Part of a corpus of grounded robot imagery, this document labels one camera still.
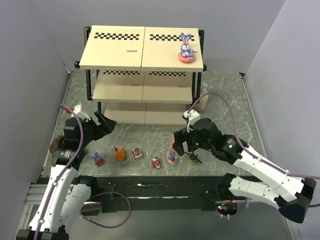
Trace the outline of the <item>purple bunny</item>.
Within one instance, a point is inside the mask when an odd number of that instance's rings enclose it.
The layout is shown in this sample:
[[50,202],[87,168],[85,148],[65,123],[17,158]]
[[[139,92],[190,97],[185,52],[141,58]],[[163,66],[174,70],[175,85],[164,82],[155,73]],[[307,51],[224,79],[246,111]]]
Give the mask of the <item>purple bunny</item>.
[[177,161],[177,156],[175,152],[172,149],[169,149],[169,151],[166,154],[166,159],[170,164],[174,164]]
[[180,52],[178,54],[178,59],[185,64],[190,64],[195,61],[195,54],[190,45],[190,40],[192,39],[192,35],[184,34],[183,32],[180,34],[180,38],[182,40],[182,45],[180,46]]
[[96,166],[101,166],[105,162],[98,152],[95,152],[94,155],[90,156],[90,158],[94,161]]

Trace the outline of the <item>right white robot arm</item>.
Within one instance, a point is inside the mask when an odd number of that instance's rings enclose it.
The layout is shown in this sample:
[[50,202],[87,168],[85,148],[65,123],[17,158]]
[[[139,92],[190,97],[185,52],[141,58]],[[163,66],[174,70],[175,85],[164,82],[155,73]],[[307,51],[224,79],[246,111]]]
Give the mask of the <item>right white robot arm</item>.
[[313,177],[295,175],[278,167],[235,135],[221,133],[208,118],[199,119],[173,135],[173,149],[179,156],[185,154],[183,143],[186,143],[189,152],[206,150],[259,180],[249,181],[227,173],[218,185],[222,197],[256,200],[276,208],[292,222],[304,222],[317,185]]

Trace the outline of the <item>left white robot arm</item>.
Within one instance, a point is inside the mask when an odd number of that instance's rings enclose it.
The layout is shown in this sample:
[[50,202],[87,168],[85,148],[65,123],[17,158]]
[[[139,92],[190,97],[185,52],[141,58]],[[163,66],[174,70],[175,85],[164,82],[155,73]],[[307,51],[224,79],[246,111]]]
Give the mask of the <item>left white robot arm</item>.
[[113,132],[116,121],[94,112],[95,122],[79,112],[65,121],[63,137],[53,153],[49,181],[40,205],[26,229],[17,232],[18,240],[67,240],[83,204],[98,192],[92,176],[78,176],[85,148]]

